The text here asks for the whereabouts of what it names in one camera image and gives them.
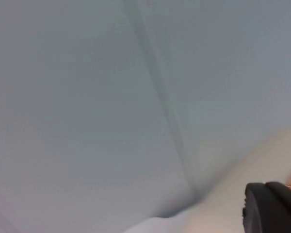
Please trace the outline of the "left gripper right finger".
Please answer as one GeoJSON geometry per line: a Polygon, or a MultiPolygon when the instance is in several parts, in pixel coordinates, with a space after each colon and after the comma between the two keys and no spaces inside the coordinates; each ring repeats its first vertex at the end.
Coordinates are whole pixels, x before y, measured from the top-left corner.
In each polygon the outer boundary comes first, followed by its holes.
{"type": "Polygon", "coordinates": [[[267,182],[265,185],[283,205],[291,218],[291,189],[279,182],[267,182]]]}

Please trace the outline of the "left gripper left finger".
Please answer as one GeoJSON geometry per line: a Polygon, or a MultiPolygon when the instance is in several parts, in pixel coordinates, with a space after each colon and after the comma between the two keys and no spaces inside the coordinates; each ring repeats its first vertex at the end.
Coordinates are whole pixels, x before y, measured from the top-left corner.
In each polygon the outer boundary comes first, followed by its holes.
{"type": "Polygon", "coordinates": [[[246,233],[278,233],[283,230],[283,206],[262,183],[249,183],[245,188],[242,222],[246,233]]]}

